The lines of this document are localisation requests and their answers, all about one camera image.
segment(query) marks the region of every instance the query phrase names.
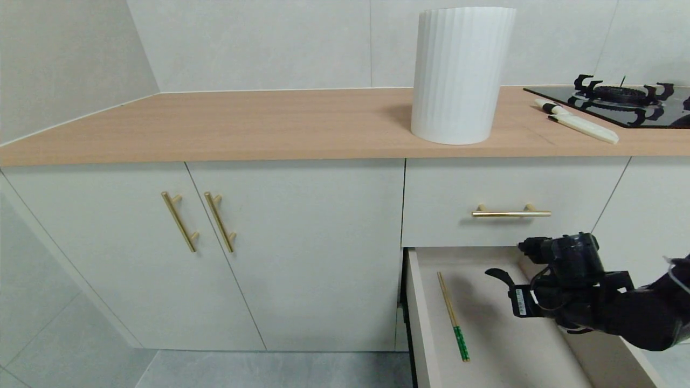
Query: white vase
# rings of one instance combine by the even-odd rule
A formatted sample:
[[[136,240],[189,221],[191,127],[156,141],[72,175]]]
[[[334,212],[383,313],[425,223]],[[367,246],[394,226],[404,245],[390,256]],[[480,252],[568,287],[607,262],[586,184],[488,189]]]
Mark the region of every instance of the white vase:
[[[442,144],[489,138],[515,13],[466,7],[420,14],[412,133]]]

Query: gold handle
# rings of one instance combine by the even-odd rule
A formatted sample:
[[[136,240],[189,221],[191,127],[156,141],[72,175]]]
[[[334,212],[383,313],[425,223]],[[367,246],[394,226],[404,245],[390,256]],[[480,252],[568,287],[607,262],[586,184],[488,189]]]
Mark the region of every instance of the gold handle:
[[[163,201],[168,206],[168,210],[170,211],[170,214],[172,214],[172,218],[175,219],[175,224],[177,224],[180,233],[182,233],[182,236],[184,237],[184,240],[187,241],[189,250],[196,252],[197,249],[194,247],[194,241],[199,237],[199,232],[194,232],[192,235],[189,235],[187,233],[187,229],[184,227],[184,224],[182,224],[182,220],[179,218],[179,214],[177,214],[177,210],[175,210],[175,204],[182,200],[182,196],[176,195],[171,199],[167,191],[161,193],[161,196],[163,197]]]
[[[216,205],[220,202],[220,200],[223,199],[221,195],[216,195],[213,197],[211,193],[206,191],[204,193],[204,197],[206,197],[206,201],[208,202],[208,207],[211,208],[211,213],[213,213],[213,218],[216,220],[216,224],[218,225],[218,229],[220,229],[220,234],[223,235],[223,240],[225,240],[225,245],[228,247],[228,250],[230,253],[235,252],[235,247],[233,247],[233,240],[235,237],[237,237],[237,233],[232,232],[230,235],[225,229],[225,224],[223,224],[223,220],[220,219],[220,213],[218,213],[218,208]]]
[[[479,204],[472,217],[551,217],[551,212],[539,211],[532,204],[525,205],[523,211],[486,211],[484,204]]]

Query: wooden countertop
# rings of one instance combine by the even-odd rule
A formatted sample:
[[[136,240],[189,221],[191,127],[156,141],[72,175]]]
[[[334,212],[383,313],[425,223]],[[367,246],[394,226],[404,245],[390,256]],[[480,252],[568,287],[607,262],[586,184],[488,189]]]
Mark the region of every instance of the wooden countertop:
[[[690,130],[625,129],[616,145],[531,106],[536,95],[501,88],[491,137],[434,144],[410,132],[412,89],[159,94],[0,147],[0,166],[252,159],[392,157],[690,156]]]

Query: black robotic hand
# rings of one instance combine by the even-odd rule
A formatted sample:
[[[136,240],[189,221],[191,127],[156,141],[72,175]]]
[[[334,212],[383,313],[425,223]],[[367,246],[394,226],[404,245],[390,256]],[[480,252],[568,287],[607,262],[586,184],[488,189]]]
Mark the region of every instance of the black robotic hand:
[[[546,265],[530,284],[515,284],[501,269],[486,271],[508,285],[515,316],[551,318],[571,334],[621,336],[651,351],[690,338],[690,255],[673,259],[669,273],[636,289],[627,271],[604,271],[590,233],[530,237],[518,248]]]

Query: black glass cooktop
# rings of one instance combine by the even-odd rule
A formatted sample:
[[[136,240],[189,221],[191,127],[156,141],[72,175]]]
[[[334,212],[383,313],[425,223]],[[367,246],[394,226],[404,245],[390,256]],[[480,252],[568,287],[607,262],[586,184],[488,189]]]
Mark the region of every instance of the black glass cooktop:
[[[579,81],[579,87],[575,81],[576,86],[534,86],[525,90],[625,128],[690,128],[690,88],[672,84],[582,87]],[[590,93],[597,90],[602,94]],[[608,99],[609,92],[621,95]]]

